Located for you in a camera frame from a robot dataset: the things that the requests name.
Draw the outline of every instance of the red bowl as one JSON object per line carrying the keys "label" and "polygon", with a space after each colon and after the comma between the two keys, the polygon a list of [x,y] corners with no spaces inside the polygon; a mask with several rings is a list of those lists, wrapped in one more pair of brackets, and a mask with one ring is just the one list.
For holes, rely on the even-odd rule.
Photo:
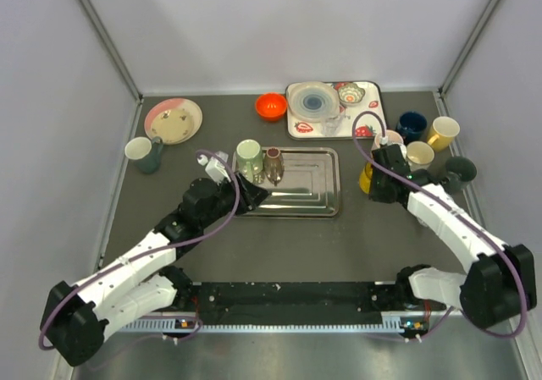
{"label": "red bowl", "polygon": [[285,116],[288,101],[280,94],[269,92],[256,100],[256,112],[268,122],[276,122]]}

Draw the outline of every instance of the silver baking tray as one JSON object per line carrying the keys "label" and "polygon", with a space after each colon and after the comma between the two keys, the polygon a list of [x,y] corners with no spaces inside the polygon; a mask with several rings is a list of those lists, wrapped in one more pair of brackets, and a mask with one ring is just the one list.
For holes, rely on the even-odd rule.
{"label": "silver baking tray", "polygon": [[[265,174],[255,184],[271,192],[244,218],[332,218],[340,210],[339,155],[328,147],[279,147],[285,173],[274,186]],[[233,156],[233,169],[237,161]]]}

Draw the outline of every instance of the dark gray mug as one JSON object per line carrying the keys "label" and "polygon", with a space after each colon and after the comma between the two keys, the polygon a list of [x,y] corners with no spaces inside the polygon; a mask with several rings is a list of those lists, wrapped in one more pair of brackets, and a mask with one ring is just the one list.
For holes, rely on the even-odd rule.
{"label": "dark gray mug", "polygon": [[468,158],[450,157],[446,160],[439,180],[448,194],[456,194],[464,190],[474,180],[477,173],[476,166]]}
{"label": "dark gray mug", "polygon": [[162,149],[161,137],[155,137],[152,140],[136,137],[124,147],[124,154],[142,173],[152,174],[160,168]]}

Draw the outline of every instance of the bowl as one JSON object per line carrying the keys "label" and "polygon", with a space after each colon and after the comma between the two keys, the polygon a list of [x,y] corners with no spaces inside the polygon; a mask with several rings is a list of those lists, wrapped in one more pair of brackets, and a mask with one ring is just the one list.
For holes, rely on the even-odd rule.
{"label": "bowl", "polygon": [[365,96],[365,90],[353,82],[343,85],[337,92],[339,94],[340,103],[347,106],[357,105]]}
{"label": "bowl", "polygon": [[283,118],[288,108],[288,101],[280,94],[269,92],[256,100],[256,112],[268,122],[276,122]]}

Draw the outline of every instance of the wall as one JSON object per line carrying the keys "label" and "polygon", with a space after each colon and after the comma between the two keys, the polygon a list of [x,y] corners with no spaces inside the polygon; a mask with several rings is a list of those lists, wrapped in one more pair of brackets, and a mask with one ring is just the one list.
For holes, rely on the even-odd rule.
{"label": "wall", "polygon": [[0,0],[1,378],[47,378],[49,289],[91,272],[134,100],[75,0]]}
{"label": "wall", "polygon": [[539,0],[505,0],[449,95],[489,229],[542,252]]}
{"label": "wall", "polygon": [[92,0],[145,93],[439,86],[488,0]]}

